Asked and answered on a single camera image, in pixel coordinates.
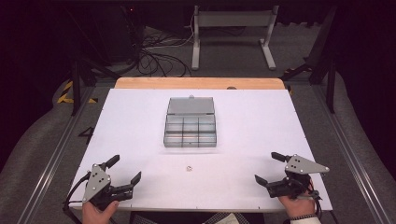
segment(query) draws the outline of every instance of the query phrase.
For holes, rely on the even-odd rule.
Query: white table surface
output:
[[[169,99],[190,95],[213,97],[217,146],[165,148]],[[286,163],[272,159],[273,151],[314,161],[286,90],[114,89],[107,96],[73,186],[94,163],[119,154],[120,161],[106,170],[112,186],[126,185],[142,172],[134,197],[120,202],[119,209],[274,212],[284,207],[254,177],[274,182],[286,176]],[[332,210],[320,175],[311,176],[323,199],[322,209]],[[82,184],[71,201],[80,201],[84,190]],[[79,208],[81,203],[70,206]]]

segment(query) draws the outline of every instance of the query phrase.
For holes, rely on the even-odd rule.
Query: metal stand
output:
[[[276,21],[279,6],[274,6],[267,11],[199,11],[199,7],[194,9],[194,45],[192,51],[192,70],[199,68],[200,54],[200,27],[214,26],[268,26],[265,38],[260,39],[262,51],[267,61],[268,68],[275,70],[276,65],[272,57],[268,44]]]

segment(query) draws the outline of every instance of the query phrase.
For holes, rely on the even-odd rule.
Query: black cable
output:
[[[81,34],[85,37],[85,39],[90,43],[91,47],[95,50],[96,54],[99,56],[99,58],[101,60],[103,60],[106,63],[110,63],[108,60],[106,60],[102,54],[99,52],[99,50],[96,48],[96,46],[92,43],[92,41],[90,40],[90,38],[85,34],[85,32],[82,30],[81,26],[79,26],[78,22],[76,21],[75,17],[73,16],[72,13],[70,13],[69,10],[67,10],[66,7],[64,7],[64,10],[67,12],[67,14],[69,15],[69,17],[72,19],[72,21],[75,23],[75,25],[78,27],[78,29],[81,31]]]
[[[70,198],[72,197],[73,193],[76,191],[76,189],[81,185],[82,182],[88,180],[90,178],[91,172],[88,172],[86,175],[84,175],[77,183],[76,185],[70,190],[69,194],[66,197],[66,200],[64,201],[64,213],[70,217],[76,224],[81,224],[81,221],[74,215],[74,213],[70,210],[69,204]]]
[[[338,224],[338,219],[337,219],[337,217],[335,216],[335,214],[334,214],[333,211],[330,211],[330,215],[332,215],[332,218],[334,219],[335,224]]]

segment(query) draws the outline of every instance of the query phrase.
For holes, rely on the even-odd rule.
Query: dark background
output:
[[[40,4],[29,0],[0,3],[0,169],[27,128],[51,110],[53,94],[70,77],[69,59]],[[394,178],[395,9],[392,3],[369,1],[339,7],[325,49],[325,53],[336,53],[336,69],[346,83],[361,126]],[[328,6],[284,6],[277,22],[323,22],[328,10]],[[183,24],[180,15],[176,24]],[[155,23],[152,18],[147,21]]]

